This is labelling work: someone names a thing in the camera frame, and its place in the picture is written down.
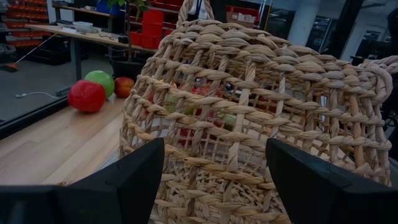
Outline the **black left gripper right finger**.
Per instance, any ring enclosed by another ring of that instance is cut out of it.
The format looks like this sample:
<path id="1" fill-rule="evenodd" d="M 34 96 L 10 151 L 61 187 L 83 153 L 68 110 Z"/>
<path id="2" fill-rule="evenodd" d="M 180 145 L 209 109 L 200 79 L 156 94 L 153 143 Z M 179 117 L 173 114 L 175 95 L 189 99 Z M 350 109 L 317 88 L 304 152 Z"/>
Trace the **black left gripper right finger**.
<path id="1" fill-rule="evenodd" d="M 272 180 L 293 224 L 398 224 L 398 189 L 280 140 L 266 142 Z"/>

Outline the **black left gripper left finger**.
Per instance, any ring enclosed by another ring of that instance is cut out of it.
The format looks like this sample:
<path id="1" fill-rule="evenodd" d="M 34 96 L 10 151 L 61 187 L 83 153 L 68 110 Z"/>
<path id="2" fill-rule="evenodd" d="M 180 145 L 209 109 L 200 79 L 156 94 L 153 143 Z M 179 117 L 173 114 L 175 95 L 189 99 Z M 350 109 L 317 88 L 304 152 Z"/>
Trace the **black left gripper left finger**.
<path id="1" fill-rule="evenodd" d="M 155 138 L 68 186 L 0 185 L 0 224 L 147 224 L 163 164 Z"/>

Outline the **bright red apple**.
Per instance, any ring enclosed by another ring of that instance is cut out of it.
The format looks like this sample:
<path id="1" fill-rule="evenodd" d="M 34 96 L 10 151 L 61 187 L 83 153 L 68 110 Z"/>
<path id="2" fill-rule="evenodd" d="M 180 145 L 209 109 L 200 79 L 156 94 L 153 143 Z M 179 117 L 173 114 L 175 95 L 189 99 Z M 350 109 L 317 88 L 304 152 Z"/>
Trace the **bright red apple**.
<path id="1" fill-rule="evenodd" d="M 71 86 L 67 100 L 70 106 L 79 111 L 94 113 L 104 105 L 105 96 L 102 85 L 88 80 L 78 80 Z"/>

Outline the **green apple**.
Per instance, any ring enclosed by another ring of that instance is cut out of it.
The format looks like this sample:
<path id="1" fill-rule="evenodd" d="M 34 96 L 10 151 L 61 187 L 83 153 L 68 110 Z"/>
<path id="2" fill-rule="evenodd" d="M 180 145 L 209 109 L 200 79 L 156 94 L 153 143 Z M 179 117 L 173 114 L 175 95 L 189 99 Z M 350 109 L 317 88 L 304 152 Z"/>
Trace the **green apple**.
<path id="1" fill-rule="evenodd" d="M 85 80 L 100 84 L 105 90 L 105 97 L 109 98 L 115 89 L 113 77 L 102 70 L 93 70 L 86 74 Z"/>

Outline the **grey woven placemat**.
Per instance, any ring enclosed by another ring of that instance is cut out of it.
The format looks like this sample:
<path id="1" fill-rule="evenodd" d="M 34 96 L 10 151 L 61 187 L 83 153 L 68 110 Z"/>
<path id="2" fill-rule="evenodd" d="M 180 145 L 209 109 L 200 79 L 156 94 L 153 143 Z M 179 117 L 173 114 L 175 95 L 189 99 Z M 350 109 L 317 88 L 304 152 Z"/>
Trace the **grey woven placemat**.
<path id="1" fill-rule="evenodd" d="M 119 160 L 119 150 L 115 150 L 111 155 L 99 166 L 97 171 L 104 169 L 105 167 L 111 165 L 112 163 Z"/>

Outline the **small red yellow apple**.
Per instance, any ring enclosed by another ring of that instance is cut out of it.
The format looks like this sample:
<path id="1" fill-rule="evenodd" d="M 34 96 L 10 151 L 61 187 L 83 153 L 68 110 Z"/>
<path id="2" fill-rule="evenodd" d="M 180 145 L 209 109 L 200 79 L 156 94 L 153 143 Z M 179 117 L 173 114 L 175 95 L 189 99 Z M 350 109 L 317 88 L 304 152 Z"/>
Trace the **small red yellow apple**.
<path id="1" fill-rule="evenodd" d="M 134 86 L 134 80 L 128 77 L 117 77 L 114 82 L 116 96 L 118 98 L 127 98 Z"/>

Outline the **green plant in black pot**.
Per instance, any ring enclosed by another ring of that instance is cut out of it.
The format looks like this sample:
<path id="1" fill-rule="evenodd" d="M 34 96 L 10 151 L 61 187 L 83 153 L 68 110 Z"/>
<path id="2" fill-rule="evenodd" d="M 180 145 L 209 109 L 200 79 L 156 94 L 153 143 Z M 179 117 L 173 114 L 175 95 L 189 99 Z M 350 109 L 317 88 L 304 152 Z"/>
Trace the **green plant in black pot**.
<path id="1" fill-rule="evenodd" d="M 132 46 L 131 13 L 135 12 L 136 19 L 138 19 L 142 12 L 148 10 L 148 3 L 145 3 L 144 0 L 106 0 L 106 2 L 110 9 L 116 10 L 113 12 L 117 19 L 115 28 L 122 31 L 118 42 L 128 44 L 122 55 L 111 57 L 114 77 L 127 77 L 136 81 L 145 64 L 145 59 L 150 54 Z"/>

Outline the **broom with orange head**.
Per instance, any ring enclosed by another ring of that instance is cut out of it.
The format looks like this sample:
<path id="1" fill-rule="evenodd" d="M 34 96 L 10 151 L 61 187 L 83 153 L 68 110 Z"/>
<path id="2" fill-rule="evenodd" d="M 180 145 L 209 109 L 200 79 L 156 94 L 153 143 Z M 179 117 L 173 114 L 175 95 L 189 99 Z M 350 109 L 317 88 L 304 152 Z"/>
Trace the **broom with orange head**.
<path id="1" fill-rule="evenodd" d="M 25 55 L 23 55 L 19 60 L 17 60 L 16 62 L 12 63 L 12 64 L 5 64 L 1 67 L 2 70 L 6 71 L 6 72 L 10 72 L 10 73 L 14 73 L 18 71 L 17 68 L 17 64 L 19 62 L 21 62 L 22 60 L 24 60 L 28 55 L 30 55 L 32 52 L 34 52 L 35 50 L 39 49 L 41 46 L 43 46 L 47 41 L 49 41 L 50 39 L 52 39 L 53 37 L 55 37 L 56 34 L 51 35 L 47 40 L 43 41 L 41 44 L 39 44 L 38 46 L 36 46 L 35 48 L 33 48 L 31 51 L 27 52 Z"/>

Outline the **wooden workbench with grey legs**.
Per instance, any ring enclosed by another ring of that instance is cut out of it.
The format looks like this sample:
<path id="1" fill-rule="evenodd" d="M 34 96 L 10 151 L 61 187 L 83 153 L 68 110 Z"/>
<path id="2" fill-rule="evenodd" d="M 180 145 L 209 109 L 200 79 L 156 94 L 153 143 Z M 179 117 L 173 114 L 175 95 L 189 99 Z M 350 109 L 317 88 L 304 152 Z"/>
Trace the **wooden workbench with grey legs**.
<path id="1" fill-rule="evenodd" d="M 124 44 L 118 42 L 118 35 L 108 33 L 108 32 L 98 32 L 98 33 L 87 33 L 83 34 L 76 30 L 70 28 L 62 28 L 60 26 L 50 26 L 50 25 L 25 25 L 26 28 L 41 30 L 45 32 L 53 33 L 54 35 L 63 35 L 70 37 L 70 55 L 71 63 L 73 67 L 73 73 L 76 76 L 76 81 L 81 80 L 81 50 L 80 41 L 84 40 L 87 42 L 94 42 L 98 44 L 103 44 L 106 46 L 115 46 L 126 49 L 129 53 L 133 51 L 143 51 L 154 53 L 154 49 L 146 49 L 137 45 Z"/>

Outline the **clear plastic container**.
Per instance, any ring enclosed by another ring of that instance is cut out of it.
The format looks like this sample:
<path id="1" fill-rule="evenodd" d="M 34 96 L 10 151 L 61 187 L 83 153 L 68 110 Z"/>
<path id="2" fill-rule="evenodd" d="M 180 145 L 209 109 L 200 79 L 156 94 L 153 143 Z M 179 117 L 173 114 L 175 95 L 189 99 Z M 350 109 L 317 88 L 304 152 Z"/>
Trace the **clear plastic container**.
<path id="1" fill-rule="evenodd" d="M 90 22 L 75 21 L 72 23 L 73 27 L 79 32 L 91 32 L 93 24 Z"/>

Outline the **stacked red crates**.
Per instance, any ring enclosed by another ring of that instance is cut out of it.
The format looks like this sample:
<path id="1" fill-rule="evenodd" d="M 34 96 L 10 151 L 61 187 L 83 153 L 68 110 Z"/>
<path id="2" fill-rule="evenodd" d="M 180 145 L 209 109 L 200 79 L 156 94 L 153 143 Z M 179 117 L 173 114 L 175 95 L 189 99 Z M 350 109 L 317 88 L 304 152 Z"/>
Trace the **stacked red crates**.
<path id="1" fill-rule="evenodd" d="M 140 31 L 130 32 L 130 44 L 140 46 L 145 49 L 158 49 L 161 40 L 172 33 L 172 30 L 165 29 L 164 13 L 150 9 L 144 12 L 141 21 Z"/>

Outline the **blue storage bin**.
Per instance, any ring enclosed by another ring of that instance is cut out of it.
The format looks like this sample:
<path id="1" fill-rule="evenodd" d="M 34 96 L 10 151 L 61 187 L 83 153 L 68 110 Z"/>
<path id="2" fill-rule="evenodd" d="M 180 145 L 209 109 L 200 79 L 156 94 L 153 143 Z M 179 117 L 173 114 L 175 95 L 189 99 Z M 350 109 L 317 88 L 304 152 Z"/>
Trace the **blue storage bin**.
<path id="1" fill-rule="evenodd" d="M 96 0 L 96 11 L 118 16 L 121 9 L 124 9 L 125 0 Z"/>

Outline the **shelf of red bins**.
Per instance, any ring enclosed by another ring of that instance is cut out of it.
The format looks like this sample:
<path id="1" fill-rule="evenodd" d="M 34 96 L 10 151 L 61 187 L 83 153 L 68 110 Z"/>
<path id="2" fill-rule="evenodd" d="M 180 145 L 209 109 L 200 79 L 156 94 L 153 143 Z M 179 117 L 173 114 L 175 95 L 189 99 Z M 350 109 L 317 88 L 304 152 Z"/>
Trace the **shelf of red bins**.
<path id="1" fill-rule="evenodd" d="M 51 33 L 28 25 L 48 24 L 46 0 L 0 0 L 0 43 L 17 49 L 36 47 Z"/>

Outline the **person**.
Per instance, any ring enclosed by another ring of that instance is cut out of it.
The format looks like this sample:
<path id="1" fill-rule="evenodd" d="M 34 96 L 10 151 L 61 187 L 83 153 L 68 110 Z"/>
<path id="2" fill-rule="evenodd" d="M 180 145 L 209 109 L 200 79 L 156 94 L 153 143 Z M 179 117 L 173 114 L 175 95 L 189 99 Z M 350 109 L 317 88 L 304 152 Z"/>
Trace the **person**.
<path id="1" fill-rule="evenodd" d="M 188 0 L 187 20 L 214 20 L 210 0 Z"/>

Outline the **black aluminium table frame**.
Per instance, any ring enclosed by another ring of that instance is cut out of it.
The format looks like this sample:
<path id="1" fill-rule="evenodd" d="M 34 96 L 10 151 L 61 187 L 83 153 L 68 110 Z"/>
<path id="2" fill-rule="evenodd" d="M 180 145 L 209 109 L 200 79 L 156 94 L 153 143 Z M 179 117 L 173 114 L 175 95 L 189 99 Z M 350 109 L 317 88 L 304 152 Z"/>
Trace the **black aluminium table frame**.
<path id="1" fill-rule="evenodd" d="M 52 103 L 41 106 L 7 121 L 0 122 L 0 140 L 50 116 L 69 106 L 67 97 L 63 96 Z"/>

